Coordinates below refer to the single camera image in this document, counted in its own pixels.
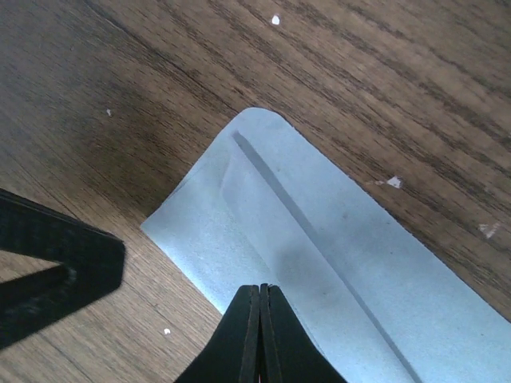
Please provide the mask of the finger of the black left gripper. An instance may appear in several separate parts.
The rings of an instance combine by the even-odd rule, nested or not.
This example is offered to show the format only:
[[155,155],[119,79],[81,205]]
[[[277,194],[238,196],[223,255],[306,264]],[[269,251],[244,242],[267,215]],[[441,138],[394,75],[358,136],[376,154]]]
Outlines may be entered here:
[[241,286],[203,350],[178,382],[259,380],[259,287]]
[[114,292],[126,249],[115,235],[1,191],[1,248],[55,265],[1,285],[1,347]]

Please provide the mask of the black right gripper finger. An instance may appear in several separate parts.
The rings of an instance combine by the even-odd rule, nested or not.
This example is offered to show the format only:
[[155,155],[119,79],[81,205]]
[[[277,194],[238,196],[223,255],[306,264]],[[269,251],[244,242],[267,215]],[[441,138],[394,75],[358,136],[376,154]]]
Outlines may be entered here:
[[281,289],[260,286],[259,370],[262,382],[344,382],[307,335]]

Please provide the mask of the light blue cloth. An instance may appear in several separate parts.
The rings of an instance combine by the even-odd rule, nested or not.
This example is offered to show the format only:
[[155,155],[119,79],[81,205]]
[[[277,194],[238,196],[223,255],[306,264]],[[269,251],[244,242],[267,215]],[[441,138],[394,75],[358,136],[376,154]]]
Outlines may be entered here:
[[225,311],[279,286],[350,382],[507,382],[510,324],[280,115],[238,114],[142,231]]

